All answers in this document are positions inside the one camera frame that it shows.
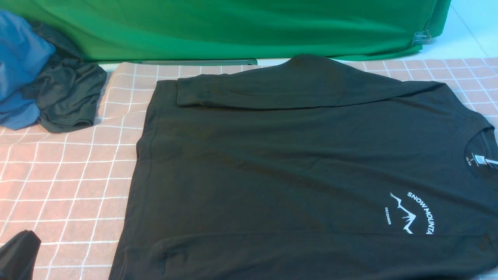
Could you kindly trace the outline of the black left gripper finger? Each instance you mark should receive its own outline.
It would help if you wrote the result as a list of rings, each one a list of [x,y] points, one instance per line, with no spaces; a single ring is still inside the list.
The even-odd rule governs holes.
[[[41,240],[34,231],[24,230],[0,248],[1,280],[32,280]]]

